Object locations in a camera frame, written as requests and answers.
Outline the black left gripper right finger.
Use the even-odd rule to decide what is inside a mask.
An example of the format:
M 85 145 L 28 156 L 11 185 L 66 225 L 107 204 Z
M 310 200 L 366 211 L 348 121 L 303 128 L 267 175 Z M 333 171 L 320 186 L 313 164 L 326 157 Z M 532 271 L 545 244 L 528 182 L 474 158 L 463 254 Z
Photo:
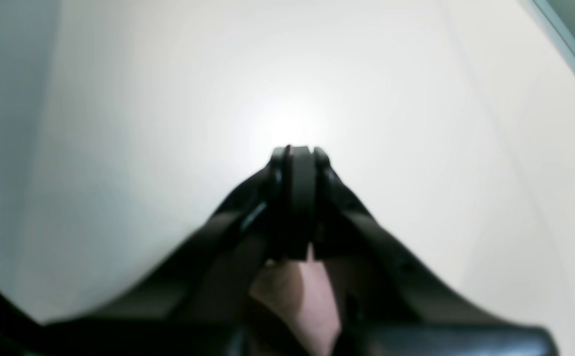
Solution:
M 376 221 L 315 148 L 315 259 L 341 330 L 334 356 L 558 356 L 543 327 L 510 322 L 448 286 Z

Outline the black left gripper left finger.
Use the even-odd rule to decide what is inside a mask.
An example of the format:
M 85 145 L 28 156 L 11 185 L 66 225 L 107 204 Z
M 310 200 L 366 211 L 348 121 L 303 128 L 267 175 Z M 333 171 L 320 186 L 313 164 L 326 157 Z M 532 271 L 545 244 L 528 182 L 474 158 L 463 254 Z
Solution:
M 129 291 L 41 326 L 0 294 L 0 356 L 247 356 L 242 313 L 268 259 L 304 258 L 304 149 L 274 149 Z

